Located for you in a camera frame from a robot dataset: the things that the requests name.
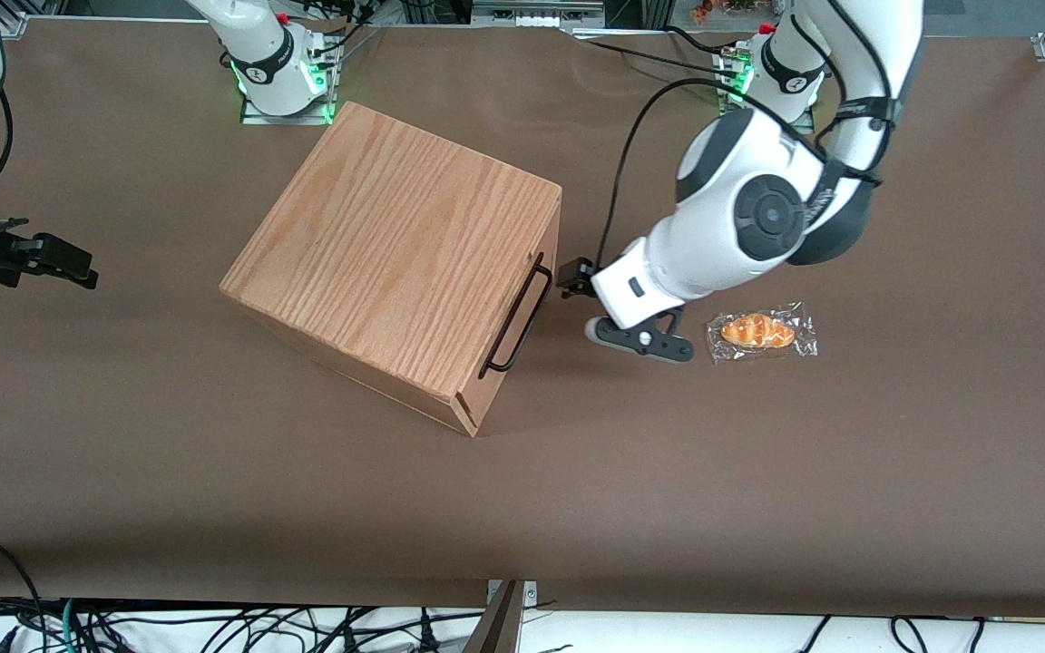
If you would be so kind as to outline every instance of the white floor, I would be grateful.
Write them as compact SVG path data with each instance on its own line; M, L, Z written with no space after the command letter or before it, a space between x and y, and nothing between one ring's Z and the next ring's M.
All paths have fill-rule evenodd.
M464 608L431 610L433 615L464 612ZM317 608L317 624L331 629L344 616L344 608ZM234 615L236 612L145 612L141 616L154 620L185 620L205 615ZM395 624L416 623L418 608L380 608L357 623L359 628L379 628ZM656 612L536 612L526 613L519 637L519 653L542 653L572 645L568 653L616 653L622 650L638 652L704 652L704 653L794 653L804 648L820 616L791 615L693 615L692 613ZM308 624L301 615L299 623ZM477 620L443 622L433 625L441 642L461 639L469 635ZM929 653L967 653L976 625L968 621L915 620ZM0 639L16 625L8 616L0 616ZM198 653L219 623L190 625L120 624L116 629L136 653ZM51 622L51 627L59 625ZM296 627L281 628L304 637L304 648L312 645L311 633ZM904 639L911 642L908 629ZM397 633L373 642L366 652L402 652L414 644L411 636ZM18 633L11 650L25 653L40 648L37 632ZM245 633L231 642L225 652L239 650ZM293 636L269 635L253 646L254 653L299 653L301 644ZM51 650L62 653L62 645L52 642ZM341 653L341 642L330 653ZM889 621L835 616L829 622L813 653L898 653L889 635ZM1045 653L1045 624L988 622L978 653Z

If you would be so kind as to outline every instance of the wrapped bread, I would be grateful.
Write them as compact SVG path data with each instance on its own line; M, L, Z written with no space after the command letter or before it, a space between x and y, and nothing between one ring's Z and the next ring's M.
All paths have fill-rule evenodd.
M740 347L788 347L796 339L795 331L762 312L750 312L726 323L720 334Z

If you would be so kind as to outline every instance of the black cable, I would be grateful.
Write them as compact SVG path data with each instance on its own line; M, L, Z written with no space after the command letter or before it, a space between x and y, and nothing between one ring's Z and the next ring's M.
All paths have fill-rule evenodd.
M14 637L18 636L18 627L9 629L7 633L0 640L0 653L10 653L10 646L14 644Z
M865 49L866 53L868 53L869 61L874 63L874 67L878 70L879 77L882 78L882 90L884 92L884 96L888 99L895 99L892 98L892 86L889 84L889 74L886 70L884 70L882 59L878 56L878 51L875 48L874 43L865 37L865 32L862 32L862 30L858 28L853 18L850 18L850 15L841 8L841 5L837 3L837 0L829 0L829 5L830 7L833 7L833 11L837 14L837 17L841 19L841 22L847 26L850 31L854 32L854 37L857 38L857 41L860 45L862 45L862 48ZM837 78L838 81L841 81L841 75L837 75ZM844 87L842 87L842 98L844 98ZM869 167L862 170L862 172L872 172L872 170L878 166L879 162L882 161L884 154L886 154L886 149L889 147L889 137L891 132L892 123L886 123L886 130L884 130L884 134L882 135L882 144L878 145L878 151L874 154L874 161L870 163Z
M340 9L338 9L336 7L327 7L324 3L310 3L310 1L307 0L301 3L301 5L304 13L307 14L310 7L315 8L318 11L320 11L320 15L324 17L325 20L330 20L331 17L328 16L330 11L334 14L341 13Z
M0 91L0 103L3 104L3 122L7 127L7 135L3 140L3 153L0 154L0 174L2 174L10 158L10 146L14 144L14 116L10 114L10 102L7 100L5 90Z
M6 100L5 98L7 98L7 96L5 96L5 94L3 93L3 95L1 95L1 98L3 98L3 112L9 116L10 109L8 109L7 108L7 103L5 103L5 100ZM9 145L4 149L4 151L7 153L7 154L10 153ZM22 562L18 561L18 558L14 557L14 554L9 553L9 551L7 551L7 549L5 549L5 546L3 546L1 544L0 544L0 554L5 559L7 559L8 562L10 562L10 565L13 567L16 568L16 572L18 573L18 578L22 579L22 582L26 586L26 591L30 592L30 599L33 602L34 610L38 611L38 620L40 621L40 623L43 623L43 605L40 602L40 599L38 598L38 589L34 587L34 582L32 580L30 580L30 575L26 574L26 569L25 569L24 566L22 566ZM44 627L43 628L43 653L46 653L47 646L49 646L49 643L47 643L47 632L46 632L46 627Z
M714 67L710 67L710 66L697 66L696 64L689 64L689 63L686 63L686 62L678 62L675 59L658 57L658 55L656 55L656 54L649 54L647 52L640 52L638 50L628 50L627 48L621 48L621 46L618 46L618 45L607 45L607 43L599 43L597 41L588 41L588 43L590 45L596 46L596 48L602 48L604 50L612 50L614 52L622 52L622 53L625 53L625 54L631 54L631 55L633 55L633 57L650 59L650 61L652 61L652 62L659 62L659 63L664 63L664 64L670 64L671 66L679 66L679 67L681 67L681 69L692 69L692 70L698 70L698 71L701 71L701 72L707 72L707 73L712 73L712 74L718 75L718 77L737 77L737 73L735 73L734 71L729 71L729 70L714 69Z
M357 639L356 636L353 636L352 628L345 627L345 632L343 633L343 642L341 642L341 645L345 646L346 650L357 648Z
M418 650L422 653L438 653L441 643L435 636L435 629L429 625L429 612L422 608L422 636L418 639Z
M460 24L469 24L470 13L465 8L465 3L462 0L449 0L450 13L454 14L454 20Z
M320 50L314 50L312 51L312 55L315 57L319 57L320 55L328 53L328 52L332 52L332 50L336 50L338 48L344 48L345 42L348 41L349 38L351 38L354 33L356 33L357 30L362 28L362 26L365 26L365 24L353 25L353 29L349 30L349 32L346 32L345 37L342 38L341 41L338 41L336 43L334 43L334 45L328 46L328 48L322 48Z
M134 653L133 650L129 649L125 645L121 644L121 642L123 642L123 637L121 637L119 633L113 632L111 629L108 628L107 624L102 623L103 616L99 615L99 612L88 611L87 613L91 616L94 616L95 620L98 620L99 624L92 625L91 621L88 621L86 629L83 629L82 625L79 625L79 629L75 629L74 642L76 646L78 646L79 642L84 643L85 645L84 648L79 650L83 650L83 652L91 650L93 652L95 648L98 648L99 650L109 650L109 652L113 653ZM62 632L52 631L52 629L40 628L37 624L31 623L29 619L24 619L23 615L16 615L16 617L18 620L18 625L21 625L22 628L32 629L32 631L34 632L46 632L48 636L52 637L55 644L61 645L63 646L64 649L66 649L67 642L63 639ZM69 621L67 623L71 624L72 629L75 628L74 622ZM95 636L94 633L94 630L96 628L102 629L106 635L111 636L112 640L116 642L116 644L112 645L100 642L99 638ZM28 653L38 653L42 649L43 649L42 646L40 646L40 648L29 650Z
M431 616L429 621L431 623L437 624L438 622L451 622L454 620L473 620L477 619L477 616L481 616L482 614L483 614L482 611L457 612L455 615ZM375 633L385 633L385 635L389 635L389 633L401 631L401 629L412 629L414 627L417 627L419 623L420 622L407 622L404 624L394 625L394 627L381 627L376 629L353 629L353 632L356 633L356 635L374 635Z
M276 635L276 636L293 636L293 637L295 637L296 640L298 640L298 642L301 643L301 653L306 653L306 642L304 642L304 637L298 635L298 633L287 632L287 631L283 631L282 629L279 629L277 632L274 632L273 634ZM258 642L260 642L260 640L256 640L255 643L253 643L253 646L256 646L258 644Z
M100 642L99 637L95 635L96 629L102 631L104 636L108 635L107 631L103 629L103 616L100 616L99 612L88 611L87 635L91 636L92 645L95 646L96 650L117 650L116 646L108 644L108 642Z
M809 33L805 31L805 28L802 28L799 22L796 22L795 16L789 16L788 20L791 22L793 29L796 30L796 33L800 34L800 38L804 38L805 42L808 43L809 48L812 48L818 55L820 55L821 59L823 59L825 65L829 66L829 70L833 72L833 79L837 83L838 90L841 91L842 99L847 98L847 96L850 96L850 90L845 88L845 78L841 77L841 72L837 70L837 64L833 62L833 59L830 57L830 55L825 51L825 48L821 48L820 43L814 41L813 38L809 37ZM817 134L816 138L813 139L813 144L816 145L816 148L820 149L822 154L826 151L826 148L825 145L821 144L821 140L823 140L826 135L833 132L839 123L841 123L841 119L834 116L833 120L830 120L829 124L827 124L826 127Z
M101 615L99 612L92 612L92 615L95 615L95 619L99 620L99 629L102 629L103 635L108 636L109 639L111 639L112 643L115 644L115 646L113 647L114 650L119 650L120 652L124 652L124 650L130 650L127 648L127 642L124 642L123 636L120 635L120 632L116 631L113 625L109 624L103 615Z
M704 45L704 43L700 43L695 38L693 38L691 33L686 32L683 29L680 29L678 28L678 26L675 26L673 24L665 26L664 31L668 31L671 33L678 33L680 38L683 38L684 41L688 41L689 45L691 45L692 48L696 48L697 50L704 51L710 54L719 54L721 50L725 48L732 48L732 46L737 45L737 42L735 41L730 41L728 43L725 43L724 45Z
M390 636L393 635L395 632L402 632L403 630L404 629L389 629L389 631L377 633L377 635L367 636L365 637L365 639L362 639L361 642L354 644L353 646L348 646L348 648L345 648L341 653L357 653L357 650L361 650L362 646L365 646L366 644L369 644L370 642L377 639L377 637Z
M224 629L231 627L232 622L235 622L236 620L243 620L249 614L249 612L251 611L240 610L239 615L232 616L232 619L228 620L227 622L224 622L224 625L222 625L220 628L216 629L216 632L212 633L212 635L208 637L208 642L204 643L204 646L201 646L200 653L206 652L209 646L211 646L212 643L216 640L216 637L220 636L220 633L224 632Z
M735 88L717 81L716 79L686 78L676 79L676 81L672 81L671 84L668 84L668 86L660 88L660 90L656 91L654 95L651 95L651 98L649 98L647 102L644 102L643 109L640 109L640 114L635 116L635 122L631 123L631 130L627 133L627 140L623 142L623 150L619 155L619 165L616 167L616 180L612 183L612 187L610 187L610 205L607 207L607 220L604 224L604 227L602 227L602 234L599 236L599 249L596 253L595 259L597 269L602 269L604 265L602 262L602 255L604 255L604 250L607 247L607 235L610 232L610 226L612 226L616 218L616 203L619 199L619 182L622 180L623 166L625 166L627 162L627 153L631 149L631 142L635 139L635 132L640 129L640 123L643 123L643 117L648 114L652 104L655 104L657 99L663 98L668 94L668 92L684 86L710 86L718 91L725 91L734 94L738 92ZM781 125L781 130L783 130L789 138L792 138L793 141L800 140L800 134L796 133L793 125L785 122L785 120L776 115L776 112L772 111L772 109L766 107L766 104L760 103L757 99L750 98L750 96L744 95L743 98L747 103L752 104L753 108L759 109L759 111L768 117L771 117L772 120L775 120L776 124ZM818 158L818 160L825 162L823 155L820 153L814 153L814 155Z
M47 640L49 639L53 640L54 644L59 646L64 646L64 648L66 648L66 642L63 640L63 633L53 632L50 629L46 628L46 621L43 620L43 616L40 616L40 623L42 625L37 625L31 623L29 616L25 616L24 619L24 616L21 615L21 613L18 613L18 615L16 615L16 620L18 621L18 625L21 625L22 628L43 633L43 646L40 646L40 648L38 648L38 650L42 650L43 653L46 653Z
M99 643L95 642L95 635L91 632L91 616L87 617L87 628L79 623L79 616L75 613L71 614L71 630L75 633L75 640L83 643L83 648L88 650L88 653L99 653Z
M969 653L975 653L978 650L978 642L982 639L982 631L986 629L986 620L982 616L975 616L974 621L978 622L978 628L974 630L974 638L970 640Z
M314 633L319 633L320 629L317 628L317 615L314 613L311 607L310 608L306 608L306 614L308 615L308 625L310 625L310 627L312 627L312 632ZM312 644L314 644L314 646L317 646L317 635L312 636Z
M333 645L333 642L336 640L336 637L345 631L345 628L351 627L354 622L361 620L362 616L368 615L368 613L373 612L374 610L376 610L376 608L357 608L357 611L353 612L353 609L349 608L349 610L345 613L345 620L341 620L341 623L336 624L336 628L333 629L333 632L331 632L324 642L317 645L316 648L314 648L312 653L327 652L328 648L330 648L330 646Z
M918 646L921 646L922 650L913 650L905 645L905 642L901 639L901 635L898 635L899 622L905 622L905 624L909 625L909 629L913 631L913 636L918 638ZM901 650L904 650L905 653L930 653L930 650L925 647L925 639L922 639L922 633L918 631L918 627L913 625L913 621L909 616L895 616L895 619L889 620L889 632L892 634L892 640L897 642L898 646L901 646Z
M252 637L252 625L256 624L260 620L264 620L266 616L271 616L274 611L275 611L275 608L269 608L269 610L260 613L260 615L256 615L256 616L246 615L245 616L245 624L241 625L240 628L235 629L235 631L232 631L232 635L229 635L227 637L227 639L225 639L224 642L220 642L220 645L216 646L216 648L212 650L212 653L219 653L220 650L224 650L225 646L228 646L229 644L232 644L232 640L236 639L236 636L240 635L241 632L249 631L249 635L247 635L247 636L248 637Z
M192 620L153 620L145 619L145 616L123 616L120 620L109 621L109 625L116 624L154 624L158 627L182 627L188 624L204 624L212 622L228 622L229 620L237 620L239 616L196 616Z
M833 619L833 615L821 616L820 623L813 629L813 634L809 636L808 642L805 642L805 649L797 650L796 653L809 653L810 650L813 650L813 646L816 645L816 637L821 636L821 631L825 630L826 625L829 624L829 620L831 619Z
M311 610L309 608L300 608L299 611L307 612L309 615L312 614L312 612L311 612ZM276 616L276 615L270 615L270 617L273 619L273 620L278 620L278 622L282 620L281 616ZM304 625L302 623L299 623L299 622L287 621L286 617L285 617L285 623L287 625L291 625L291 627L294 627L296 629L303 629L303 631L311 632L311 633L314 633L314 636L329 636L329 635L332 634L331 631L327 631L326 629L317 628L316 625L308 625L308 627L307 627L306 625Z
M245 639L245 653L248 653L248 650L252 649L253 646L257 644L257 642L264 639L264 636L269 635L269 633L278 632L277 628L279 628L279 625L292 620L294 616L299 615L299 613L301 612L304 612L304 608L296 608L296 610L287 613L287 615L280 616L277 621L273 622L273 625L271 625L271 627L262 629L262 631L258 631L257 633L250 632L248 639Z

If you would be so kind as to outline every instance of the wooden crate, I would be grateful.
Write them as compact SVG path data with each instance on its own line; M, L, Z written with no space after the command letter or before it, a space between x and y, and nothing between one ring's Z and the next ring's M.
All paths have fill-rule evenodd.
M561 197L347 102L220 293L308 358L475 435L553 283Z

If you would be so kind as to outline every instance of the oak wood grain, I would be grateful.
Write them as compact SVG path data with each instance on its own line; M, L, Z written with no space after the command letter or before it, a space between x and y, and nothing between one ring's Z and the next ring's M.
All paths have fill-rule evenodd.
M481 367L560 194L347 102L220 290L451 404Z
M551 272L555 272L557 247L559 247L559 211L557 211L556 207L555 215L552 215L551 223L547 225L547 232L544 232L542 239L535 244L534 253L531 256L532 264L534 260L538 259L539 255L542 255L542 264L548 270L551 270ZM522 280L519 281L519 290L522 289L521 284L526 282L527 276L530 276L530 265L528 265L527 272L524 272ZM519 339L522 337L522 330L526 329L527 319L531 318L531 311L534 310L536 303L540 301L542 301L542 278L535 278L526 289L526 297L522 298L518 312L514 314L510 326L507 326L502 346L498 347L497 352L494 352L494 363L506 363L507 358L510 358L514 344L518 343ZM483 354L480 360L485 360L486 355L489 354L490 348L487 347L485 354ZM498 392L498 386L503 383L503 379L506 376L506 373L494 372L491 369L491 371L486 372L486 375L482 379L479 379L478 372L481 371L482 363L477 365L461 392L457 394L461 409L464 410L464 413L470 418L470 421L473 422L477 428L482 425L482 419L486 417L486 412L490 409L490 403Z
M415 388L415 386L401 379L396 379L394 376L387 375L380 369L372 368L369 365L361 363L361 360L349 358L348 355L334 350L332 347L325 347L323 343L311 337L308 333L293 329L287 324L270 318L270 316L260 311L250 310L249 314L274 335L277 335L286 346L301 352L308 360L314 360L314 363L320 364L324 368L330 368L332 371L340 373L340 375L357 381L357 383L365 386L367 389L372 389L377 393L393 398L398 403L405 405L407 409L414 410L417 413L435 419L435 421L449 426L451 429L459 430L459 433L469 436L478 433L478 426L473 425L470 419L464 418L464 414L457 413L452 409L451 402L441 402L435 396L424 392L424 390Z

